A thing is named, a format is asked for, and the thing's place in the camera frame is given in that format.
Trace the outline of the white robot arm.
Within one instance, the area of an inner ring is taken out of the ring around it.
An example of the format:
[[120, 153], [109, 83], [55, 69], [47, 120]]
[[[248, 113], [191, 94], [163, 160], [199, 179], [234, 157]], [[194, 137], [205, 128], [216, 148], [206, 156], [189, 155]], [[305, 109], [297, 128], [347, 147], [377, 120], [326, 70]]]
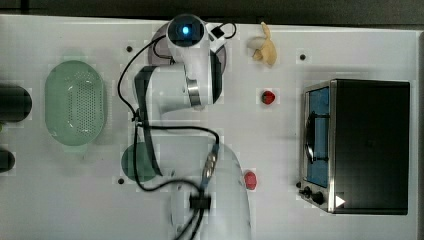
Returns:
[[222, 92], [219, 26], [193, 14], [174, 17], [162, 40], [169, 65], [148, 65], [135, 76], [136, 118], [159, 189], [171, 192], [172, 240], [252, 240], [249, 200], [237, 155], [218, 133], [176, 126], [164, 115], [214, 104]]

